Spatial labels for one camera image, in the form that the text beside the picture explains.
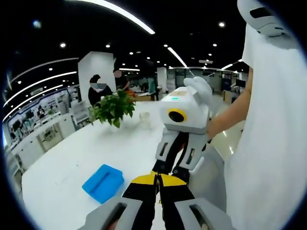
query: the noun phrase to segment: person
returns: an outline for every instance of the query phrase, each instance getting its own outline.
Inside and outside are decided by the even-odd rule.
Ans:
[[[45,110],[42,108],[41,105],[38,107],[37,116],[39,117],[39,119],[42,119],[45,116]]]
[[[256,0],[237,5],[247,22],[248,82],[207,131],[213,138],[246,120],[225,162],[227,214],[237,230],[280,230],[307,186],[307,67],[297,41],[269,10]]]
[[[90,85],[97,83],[99,79],[100,76],[98,74],[95,74],[90,79]],[[101,100],[102,96],[107,96],[112,94],[113,92],[108,85],[104,89],[96,89],[93,85],[91,85],[88,90],[88,100],[90,101],[91,106],[94,106],[97,102]]]
[[[120,90],[128,91],[129,90],[129,81],[125,76],[122,75],[122,72],[118,69],[113,70],[115,77],[116,87]]]

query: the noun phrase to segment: blue container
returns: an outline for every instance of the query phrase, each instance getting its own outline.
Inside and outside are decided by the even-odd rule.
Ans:
[[[88,195],[103,204],[114,197],[123,185],[122,171],[104,164],[84,183],[82,188]]]

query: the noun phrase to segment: white table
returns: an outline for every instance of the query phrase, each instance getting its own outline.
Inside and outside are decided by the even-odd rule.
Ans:
[[[124,117],[120,129],[94,122],[71,134],[44,154],[22,178],[26,209],[43,230],[75,230],[88,213],[99,207],[82,189],[102,165],[123,171],[125,188],[137,176],[150,173],[164,125],[160,102],[140,102],[133,118]],[[140,112],[150,113],[151,127],[139,124]],[[155,230],[163,230],[161,205],[157,205]]]

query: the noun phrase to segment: chair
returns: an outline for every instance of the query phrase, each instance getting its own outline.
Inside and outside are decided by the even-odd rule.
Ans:
[[[90,111],[85,106],[85,101],[81,101],[79,103],[72,105],[71,113],[75,125],[78,125],[79,123],[88,120],[90,118]]]

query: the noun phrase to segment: white counter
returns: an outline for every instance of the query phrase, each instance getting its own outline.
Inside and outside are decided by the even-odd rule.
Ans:
[[[99,207],[82,189],[84,182],[102,165],[123,172],[125,188],[137,176],[150,173],[164,125],[160,102],[140,102],[133,118],[124,117],[120,129],[95,121],[71,134],[44,154],[22,179],[26,209],[43,230],[75,230],[88,213]],[[140,112],[150,113],[151,128],[139,123]],[[161,205],[153,230],[162,230]]]
[[[58,124],[62,138],[66,138],[75,131],[71,115],[60,115],[35,129],[12,149],[12,154],[19,155],[25,169],[30,168],[46,152],[38,136],[55,124]]]

